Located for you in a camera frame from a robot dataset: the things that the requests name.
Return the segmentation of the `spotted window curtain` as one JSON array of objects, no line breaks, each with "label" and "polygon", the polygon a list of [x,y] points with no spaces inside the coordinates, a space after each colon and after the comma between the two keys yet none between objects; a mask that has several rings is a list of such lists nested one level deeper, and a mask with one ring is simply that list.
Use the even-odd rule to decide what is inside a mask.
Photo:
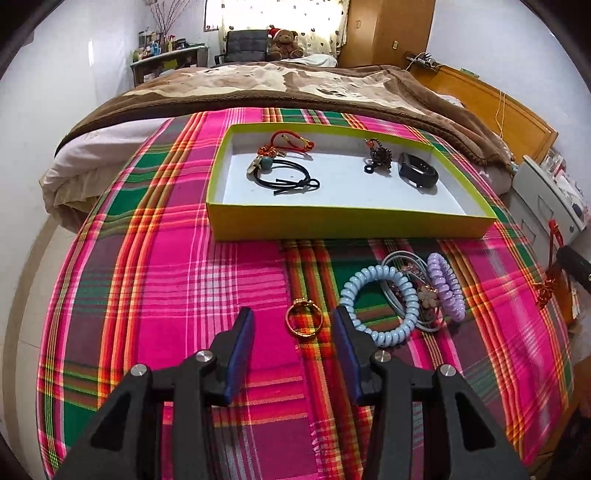
[{"label": "spotted window curtain", "polygon": [[204,30],[230,31],[277,28],[297,32],[305,54],[336,57],[346,44],[348,0],[230,0],[204,2]]}]

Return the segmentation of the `white pillow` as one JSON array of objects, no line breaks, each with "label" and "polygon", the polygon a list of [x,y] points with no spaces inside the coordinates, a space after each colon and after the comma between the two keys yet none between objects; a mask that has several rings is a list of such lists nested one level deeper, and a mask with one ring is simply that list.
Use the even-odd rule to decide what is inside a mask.
[{"label": "white pillow", "polygon": [[332,55],[329,54],[321,53],[311,54],[300,58],[287,59],[287,62],[320,68],[335,68],[338,66],[338,60],[335,59],[335,57],[332,57]]}]

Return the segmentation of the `cluttered wooden desk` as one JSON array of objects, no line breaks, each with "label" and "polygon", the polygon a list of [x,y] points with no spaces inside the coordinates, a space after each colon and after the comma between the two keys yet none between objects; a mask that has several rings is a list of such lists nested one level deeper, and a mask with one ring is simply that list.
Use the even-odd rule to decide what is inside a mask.
[{"label": "cluttered wooden desk", "polygon": [[185,49],[174,50],[156,56],[138,60],[130,64],[133,85],[137,87],[144,82],[145,76],[157,78],[162,72],[190,66],[206,67],[208,47],[195,45]]}]

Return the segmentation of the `dark grey chair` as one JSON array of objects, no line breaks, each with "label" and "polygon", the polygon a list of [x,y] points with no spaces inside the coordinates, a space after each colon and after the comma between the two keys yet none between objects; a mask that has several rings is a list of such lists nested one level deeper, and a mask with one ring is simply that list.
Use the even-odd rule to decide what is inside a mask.
[{"label": "dark grey chair", "polygon": [[266,30],[229,30],[224,46],[224,53],[214,57],[216,65],[264,62],[269,53],[269,37]]}]

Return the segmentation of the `black fitness band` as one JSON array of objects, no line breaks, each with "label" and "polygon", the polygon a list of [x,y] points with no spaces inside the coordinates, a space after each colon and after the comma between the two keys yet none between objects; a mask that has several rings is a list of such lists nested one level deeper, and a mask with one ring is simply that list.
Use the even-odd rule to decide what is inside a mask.
[{"label": "black fitness band", "polygon": [[403,152],[399,155],[399,175],[417,188],[431,189],[439,181],[438,171],[422,158]]}]

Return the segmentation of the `pink plaid cloth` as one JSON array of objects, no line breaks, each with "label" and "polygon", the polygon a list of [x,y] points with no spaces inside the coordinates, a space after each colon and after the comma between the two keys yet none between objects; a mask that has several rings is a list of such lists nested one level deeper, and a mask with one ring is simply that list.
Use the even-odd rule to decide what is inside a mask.
[{"label": "pink plaid cloth", "polygon": [[135,364],[176,365],[256,315],[245,387],[213,411],[228,479],[358,479],[372,425],[349,403],[329,312],[356,271],[388,253],[439,252],[456,272],[467,318],[414,332],[396,353],[421,368],[455,366],[526,464],[567,410],[574,374],[558,306],[536,303],[542,269],[525,235],[476,168],[457,165],[497,219],[477,240],[304,240],[218,243],[206,214],[214,156],[256,109],[167,120],[99,198],[72,244],[49,303],[37,374],[37,431],[52,477],[97,409]]}]

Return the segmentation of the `wooden wardrobe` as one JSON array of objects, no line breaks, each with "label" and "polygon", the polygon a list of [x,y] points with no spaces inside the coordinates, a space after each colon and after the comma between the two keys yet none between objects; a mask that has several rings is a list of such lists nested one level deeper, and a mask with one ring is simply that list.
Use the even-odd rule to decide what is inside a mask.
[{"label": "wooden wardrobe", "polygon": [[353,0],[339,66],[408,66],[427,51],[435,0]]}]

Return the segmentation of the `brown teddy bear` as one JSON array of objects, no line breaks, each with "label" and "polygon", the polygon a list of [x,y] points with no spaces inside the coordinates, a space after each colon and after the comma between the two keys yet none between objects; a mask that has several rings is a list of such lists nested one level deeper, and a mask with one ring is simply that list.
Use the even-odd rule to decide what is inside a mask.
[{"label": "brown teddy bear", "polygon": [[296,59],[304,56],[304,49],[297,42],[297,32],[270,27],[267,32],[270,39],[267,56],[272,61]]}]

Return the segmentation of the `green rimmed white tray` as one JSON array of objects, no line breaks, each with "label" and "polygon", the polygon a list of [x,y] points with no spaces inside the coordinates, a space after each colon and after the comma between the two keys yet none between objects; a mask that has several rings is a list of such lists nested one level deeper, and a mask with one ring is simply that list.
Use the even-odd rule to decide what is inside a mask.
[{"label": "green rimmed white tray", "polygon": [[[310,153],[287,153],[320,186],[273,194],[249,177],[249,164],[273,133],[290,130],[314,142]],[[391,171],[367,174],[365,142],[375,137],[393,155],[415,155],[439,174],[418,189]],[[390,135],[344,126],[252,123],[231,126],[214,157],[206,210],[216,241],[345,238],[480,238],[497,216],[457,155],[417,132]]]}]

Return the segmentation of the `purple branch vase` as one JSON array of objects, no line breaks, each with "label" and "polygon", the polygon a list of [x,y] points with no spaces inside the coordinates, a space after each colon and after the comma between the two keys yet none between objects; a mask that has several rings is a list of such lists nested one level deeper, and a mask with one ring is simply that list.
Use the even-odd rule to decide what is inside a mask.
[{"label": "purple branch vase", "polygon": [[192,0],[144,0],[154,20],[161,49],[168,45],[173,25],[191,3]]}]

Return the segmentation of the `brown plush blanket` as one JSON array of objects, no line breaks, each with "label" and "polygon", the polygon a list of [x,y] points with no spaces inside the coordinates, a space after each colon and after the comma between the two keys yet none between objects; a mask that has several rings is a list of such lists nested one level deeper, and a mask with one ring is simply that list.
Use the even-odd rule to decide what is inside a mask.
[{"label": "brown plush blanket", "polygon": [[241,107],[322,110],[387,120],[438,136],[476,165],[511,166],[504,141],[476,114],[393,65],[325,68],[276,61],[182,68],[111,98],[61,142],[130,121]]}]

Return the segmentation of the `wooden headboard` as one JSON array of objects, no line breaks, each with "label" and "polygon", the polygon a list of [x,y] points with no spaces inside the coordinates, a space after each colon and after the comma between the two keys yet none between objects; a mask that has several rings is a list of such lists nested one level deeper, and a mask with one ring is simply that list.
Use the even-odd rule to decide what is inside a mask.
[{"label": "wooden headboard", "polygon": [[436,93],[453,96],[503,138],[515,161],[525,156],[540,164],[559,134],[538,114],[476,77],[447,65],[436,69],[415,64],[411,74]]}]

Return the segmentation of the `white bedside drawer cabinet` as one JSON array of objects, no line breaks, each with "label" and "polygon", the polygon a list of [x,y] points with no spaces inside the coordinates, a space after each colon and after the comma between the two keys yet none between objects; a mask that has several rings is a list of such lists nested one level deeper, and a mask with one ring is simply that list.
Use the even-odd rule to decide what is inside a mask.
[{"label": "white bedside drawer cabinet", "polygon": [[567,245],[585,230],[583,220],[575,213],[566,194],[529,156],[523,157],[511,189],[502,199],[543,268],[548,266],[551,220],[556,221]]}]

